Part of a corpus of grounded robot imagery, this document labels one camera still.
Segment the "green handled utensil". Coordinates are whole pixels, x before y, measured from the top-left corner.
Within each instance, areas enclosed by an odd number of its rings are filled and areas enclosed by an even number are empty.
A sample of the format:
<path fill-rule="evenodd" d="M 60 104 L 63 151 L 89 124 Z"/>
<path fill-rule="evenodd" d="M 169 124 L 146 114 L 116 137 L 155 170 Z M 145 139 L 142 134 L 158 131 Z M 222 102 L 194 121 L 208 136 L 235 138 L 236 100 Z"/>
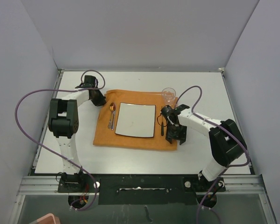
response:
<path fill-rule="evenodd" d="M 165 124 L 164 124 L 164 117 L 163 115 L 161 115 L 161 136 L 164 136 L 164 127 L 165 127 Z"/>

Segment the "silver fork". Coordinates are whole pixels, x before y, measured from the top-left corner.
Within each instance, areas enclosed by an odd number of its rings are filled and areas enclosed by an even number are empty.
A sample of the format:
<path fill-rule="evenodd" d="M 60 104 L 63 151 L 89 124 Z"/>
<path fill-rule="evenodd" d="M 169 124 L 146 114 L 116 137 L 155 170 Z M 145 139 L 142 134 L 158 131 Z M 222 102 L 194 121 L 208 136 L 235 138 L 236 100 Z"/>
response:
<path fill-rule="evenodd" d="M 116 111 L 116 105 L 114 102 L 112 102 L 110 104 L 109 110 L 110 110 L 111 114 L 110 114 L 110 119 L 109 119 L 109 123 L 108 123 L 108 129 L 113 130 L 113 121 L 114 121 L 115 111 Z"/>

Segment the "clear plastic cup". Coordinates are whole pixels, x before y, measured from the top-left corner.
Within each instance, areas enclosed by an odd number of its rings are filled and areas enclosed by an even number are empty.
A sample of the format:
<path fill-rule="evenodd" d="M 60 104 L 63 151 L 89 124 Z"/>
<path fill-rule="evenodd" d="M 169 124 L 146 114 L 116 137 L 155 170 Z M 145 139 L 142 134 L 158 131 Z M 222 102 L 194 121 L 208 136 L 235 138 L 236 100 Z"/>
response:
<path fill-rule="evenodd" d="M 161 92 L 165 105 L 172 106 L 175 102 L 176 91 L 173 88 L 164 88 Z"/>

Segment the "white square plate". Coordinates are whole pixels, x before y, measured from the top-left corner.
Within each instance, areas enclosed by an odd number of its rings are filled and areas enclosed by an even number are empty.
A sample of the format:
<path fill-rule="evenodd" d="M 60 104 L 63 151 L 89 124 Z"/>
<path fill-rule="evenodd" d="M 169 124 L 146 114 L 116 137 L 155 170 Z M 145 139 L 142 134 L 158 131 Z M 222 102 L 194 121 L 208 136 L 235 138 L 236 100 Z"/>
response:
<path fill-rule="evenodd" d="M 154 137 L 155 105 L 120 103 L 115 134 L 135 138 Z"/>

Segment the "orange cloth placemat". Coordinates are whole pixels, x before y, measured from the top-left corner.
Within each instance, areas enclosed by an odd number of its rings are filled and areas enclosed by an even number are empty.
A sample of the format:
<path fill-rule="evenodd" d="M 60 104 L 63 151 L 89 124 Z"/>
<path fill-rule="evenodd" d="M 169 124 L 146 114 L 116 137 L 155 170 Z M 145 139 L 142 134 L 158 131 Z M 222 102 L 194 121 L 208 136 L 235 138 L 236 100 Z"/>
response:
<path fill-rule="evenodd" d="M 123 147 L 142 150 L 175 151 L 177 141 L 172 144 L 160 135 L 161 127 L 155 121 L 155 134 L 152 138 L 136 138 L 115 134 L 108 129 L 111 103 L 116 104 L 116 112 L 119 112 L 120 103 L 131 103 L 138 105 L 155 105 L 157 115 L 160 113 L 164 102 L 160 92 L 142 92 L 128 90 L 108 90 L 105 94 L 107 103 L 100 109 L 98 116 L 93 145 L 101 147 Z"/>

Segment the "silver spoon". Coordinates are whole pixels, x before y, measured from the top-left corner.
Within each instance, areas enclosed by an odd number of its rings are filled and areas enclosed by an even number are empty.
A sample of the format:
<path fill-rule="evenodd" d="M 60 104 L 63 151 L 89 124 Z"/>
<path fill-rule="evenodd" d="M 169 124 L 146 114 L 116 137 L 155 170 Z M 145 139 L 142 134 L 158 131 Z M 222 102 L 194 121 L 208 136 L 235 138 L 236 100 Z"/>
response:
<path fill-rule="evenodd" d="M 112 112 L 111 130 L 114 130 L 116 109 Z"/>

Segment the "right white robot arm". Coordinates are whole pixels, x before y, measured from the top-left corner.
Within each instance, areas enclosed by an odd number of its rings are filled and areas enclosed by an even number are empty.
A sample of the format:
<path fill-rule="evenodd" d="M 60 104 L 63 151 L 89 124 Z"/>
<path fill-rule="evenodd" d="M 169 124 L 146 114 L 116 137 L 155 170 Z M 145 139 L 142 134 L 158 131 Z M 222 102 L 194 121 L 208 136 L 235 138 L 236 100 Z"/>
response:
<path fill-rule="evenodd" d="M 161 115 L 166 120 L 165 139 L 169 143 L 177 140 L 180 145 L 186 142 L 187 129 L 191 128 L 210 141 L 212 159 L 198 174 L 198 185 L 204 190 L 210 190 L 219 177 L 231 163 L 242 154 L 248 157 L 246 143 L 235 123 L 231 119 L 225 121 L 212 119 L 195 113 L 187 105 L 171 108 L 166 105 L 161 109 Z"/>

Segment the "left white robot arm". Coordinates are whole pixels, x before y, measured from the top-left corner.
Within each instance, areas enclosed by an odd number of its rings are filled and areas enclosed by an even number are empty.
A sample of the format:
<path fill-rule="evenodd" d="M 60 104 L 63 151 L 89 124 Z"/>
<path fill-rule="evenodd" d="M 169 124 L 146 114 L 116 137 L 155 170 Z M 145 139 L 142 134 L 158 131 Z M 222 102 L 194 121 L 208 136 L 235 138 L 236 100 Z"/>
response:
<path fill-rule="evenodd" d="M 78 107 L 86 101 L 94 106 L 106 104 L 106 98 L 98 87 L 98 79 L 91 75 L 82 75 L 82 81 L 74 92 L 50 101 L 49 130 L 60 147 L 63 162 L 61 184 L 79 192 L 85 187 L 84 173 L 76 148 L 76 133 L 79 128 Z"/>

